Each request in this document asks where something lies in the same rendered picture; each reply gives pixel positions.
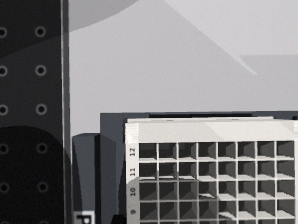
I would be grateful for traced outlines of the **white deep-well block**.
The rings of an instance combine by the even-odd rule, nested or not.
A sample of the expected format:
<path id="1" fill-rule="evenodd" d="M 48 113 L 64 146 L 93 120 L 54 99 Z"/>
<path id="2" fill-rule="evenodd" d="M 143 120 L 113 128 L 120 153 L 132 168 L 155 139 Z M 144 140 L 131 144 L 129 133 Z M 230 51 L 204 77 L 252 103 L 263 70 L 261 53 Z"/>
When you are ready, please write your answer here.
<path id="1" fill-rule="evenodd" d="M 298 120 L 138 118 L 125 135 L 127 224 L 298 224 Z"/>

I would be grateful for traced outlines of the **dark grey perforated base plate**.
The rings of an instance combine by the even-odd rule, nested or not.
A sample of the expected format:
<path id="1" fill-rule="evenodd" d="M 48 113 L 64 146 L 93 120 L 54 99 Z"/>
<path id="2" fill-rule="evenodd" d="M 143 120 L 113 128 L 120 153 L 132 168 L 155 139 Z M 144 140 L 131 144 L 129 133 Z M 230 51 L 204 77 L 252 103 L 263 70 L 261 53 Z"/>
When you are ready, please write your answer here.
<path id="1" fill-rule="evenodd" d="M 0 224 L 65 224 L 61 0 L 0 0 Z"/>

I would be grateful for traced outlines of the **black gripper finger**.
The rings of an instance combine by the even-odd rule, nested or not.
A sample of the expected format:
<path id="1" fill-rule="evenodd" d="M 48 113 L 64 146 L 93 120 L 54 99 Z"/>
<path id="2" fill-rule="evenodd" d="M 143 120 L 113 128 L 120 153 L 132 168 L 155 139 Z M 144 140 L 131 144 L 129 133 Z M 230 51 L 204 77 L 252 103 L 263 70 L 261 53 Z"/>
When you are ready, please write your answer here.
<path id="1" fill-rule="evenodd" d="M 124 215 L 113 215 L 111 224 L 127 224 L 127 217 L 124 217 Z"/>

